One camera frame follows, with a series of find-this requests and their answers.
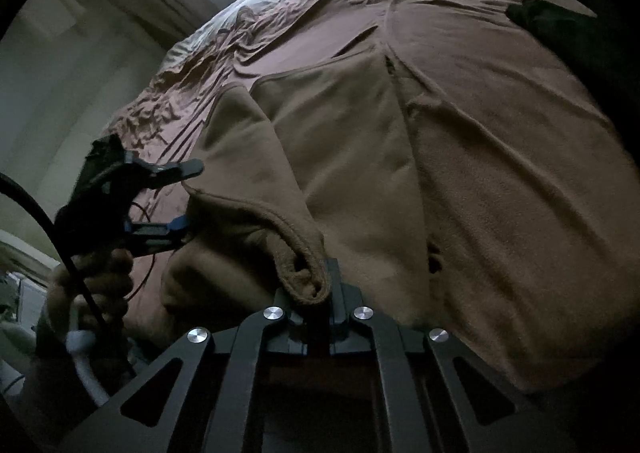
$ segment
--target wire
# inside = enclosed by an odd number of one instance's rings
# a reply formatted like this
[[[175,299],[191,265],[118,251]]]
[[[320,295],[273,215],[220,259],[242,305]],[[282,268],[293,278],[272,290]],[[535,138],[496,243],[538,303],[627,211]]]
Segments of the wire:
[[[69,332],[66,335],[65,348],[73,359],[78,379],[84,386],[86,393],[92,398],[95,406],[100,407],[109,400],[109,394],[96,379],[89,360],[95,344],[95,334],[91,330],[80,330],[78,319],[78,306],[71,303]]]
[[[18,377],[16,377],[14,380],[12,380],[8,385],[6,385],[6,388],[4,388],[2,390],[2,394],[6,395],[7,393],[9,393],[9,390],[12,389],[16,383],[18,383],[18,381],[20,381],[21,379],[24,379],[24,374],[21,373],[20,375],[18,375]]]
[[[156,264],[156,255],[153,255],[151,258],[151,267],[149,267],[149,270],[146,271],[145,278],[140,282],[140,285],[138,285],[136,289],[126,298],[127,302],[131,301],[133,299],[133,296],[135,296],[138,292],[140,292],[140,290],[146,285],[146,280],[148,280],[149,276],[151,276],[151,271],[154,269],[155,264]]]
[[[51,222],[50,218],[47,216],[47,213],[44,212],[40,205],[30,194],[28,194],[27,191],[25,191],[20,186],[20,184],[17,184],[7,175],[1,172],[0,194],[6,195],[7,197],[11,198],[11,200],[16,202],[22,209],[27,211],[27,213],[29,213],[38,223],[38,225],[44,230],[46,235],[49,237],[49,240],[53,244],[53,247],[60,255],[60,259],[62,260],[63,265],[66,267],[71,280],[75,282],[76,287],[89,306],[89,310],[92,312],[93,316],[98,322],[98,327],[100,327],[100,330],[113,347],[113,350],[118,358],[121,359],[125,365],[127,365],[127,371],[130,373],[130,375],[132,375],[132,377],[135,377],[136,372],[127,360],[127,354],[124,353],[122,348],[119,346],[117,339],[114,337],[109,326],[102,317],[102,312],[96,305],[94,298],[91,296],[91,292],[89,292],[89,289],[84,284],[84,280],[82,279],[81,274],[78,272],[76,265],[71,260],[70,254],[67,252],[65,245],[63,245],[63,243],[60,241],[58,231],[53,225],[53,222]]]
[[[146,212],[146,209],[143,208],[140,204],[138,204],[137,202],[132,202],[131,203],[132,206],[137,207],[140,211],[142,211],[142,214],[145,215],[146,221],[150,222],[151,221],[151,217],[149,216],[149,213]]]
[[[140,204],[138,204],[137,202],[132,202],[131,203],[133,206],[137,207],[140,211],[142,211],[142,214],[145,215],[146,217],[146,221],[150,222],[151,221],[151,217],[149,216],[149,214],[146,212],[146,209],[143,208]],[[154,254],[151,258],[151,267],[149,267],[149,270],[146,271],[146,276],[144,277],[144,279],[140,282],[140,285],[138,285],[136,287],[136,289],[129,294],[129,296],[126,298],[127,303],[129,301],[131,301],[133,299],[133,297],[140,292],[140,290],[146,285],[146,280],[149,279],[149,276],[151,276],[151,271],[154,269],[154,265],[156,264],[156,255]]]

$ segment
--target finger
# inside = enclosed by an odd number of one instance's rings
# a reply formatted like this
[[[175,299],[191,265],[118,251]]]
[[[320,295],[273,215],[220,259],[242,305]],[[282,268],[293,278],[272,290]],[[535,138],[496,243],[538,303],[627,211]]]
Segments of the finger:
[[[109,262],[110,256],[110,251],[100,249],[99,251],[88,253],[87,255],[73,256],[71,261],[76,266],[80,276],[86,277],[103,271]],[[70,290],[75,290],[76,288],[69,271],[63,264],[60,264],[53,270],[53,273],[51,274],[51,282],[56,285],[62,285],[66,289]]]
[[[110,314],[104,314],[102,316],[104,322],[107,323],[109,330],[113,333],[119,333],[124,327],[124,322],[122,318],[114,318]],[[98,320],[91,314],[85,314],[80,318],[80,328],[82,330],[92,330],[93,332],[100,333],[102,331],[102,327],[98,325]]]
[[[56,335],[64,336],[69,326],[71,298],[62,285],[53,283],[47,290],[46,308],[49,324]]]
[[[108,270],[112,273],[129,274],[133,269],[133,255],[127,249],[114,249],[109,258]]]
[[[111,319],[122,319],[129,308],[129,303],[122,297],[113,298],[103,294],[96,294],[92,297],[105,320],[107,316]],[[94,315],[84,298],[78,296],[74,300],[74,304],[78,307],[78,314],[81,318],[87,315]]]
[[[84,280],[91,294],[123,297],[133,289],[133,280],[126,274],[103,273]]]

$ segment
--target white wall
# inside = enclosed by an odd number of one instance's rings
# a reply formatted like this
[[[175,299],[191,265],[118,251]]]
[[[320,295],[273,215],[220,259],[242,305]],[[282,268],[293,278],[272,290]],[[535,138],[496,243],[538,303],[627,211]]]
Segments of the white wall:
[[[53,217],[91,141],[145,88],[164,51],[108,0],[34,2],[0,41],[0,170]],[[0,228],[56,256],[6,198]]]

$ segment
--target bed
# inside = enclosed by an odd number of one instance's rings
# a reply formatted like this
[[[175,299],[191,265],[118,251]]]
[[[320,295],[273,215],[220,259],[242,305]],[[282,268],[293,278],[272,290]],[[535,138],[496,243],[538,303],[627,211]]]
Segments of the bed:
[[[519,1],[237,0],[177,44],[109,127],[206,164],[138,199],[198,232],[157,257],[129,333],[235,325],[280,285],[320,303],[332,256],[374,309],[454,332],[524,391],[596,365],[638,320],[638,170],[504,15]]]

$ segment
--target round silver bolt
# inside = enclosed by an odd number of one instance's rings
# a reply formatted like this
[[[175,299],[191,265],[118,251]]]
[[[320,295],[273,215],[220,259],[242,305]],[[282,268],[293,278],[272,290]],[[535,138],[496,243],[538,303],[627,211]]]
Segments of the round silver bolt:
[[[208,337],[209,333],[206,331],[206,329],[201,327],[192,328],[187,334],[187,339],[190,340],[191,343],[202,343]]]
[[[284,310],[280,307],[267,307],[262,315],[267,319],[276,320],[284,316]]]
[[[373,309],[369,307],[358,307],[353,311],[353,316],[357,319],[373,318]]]
[[[449,333],[441,328],[434,328],[429,332],[429,338],[436,343],[444,343],[444,341],[449,339]]]

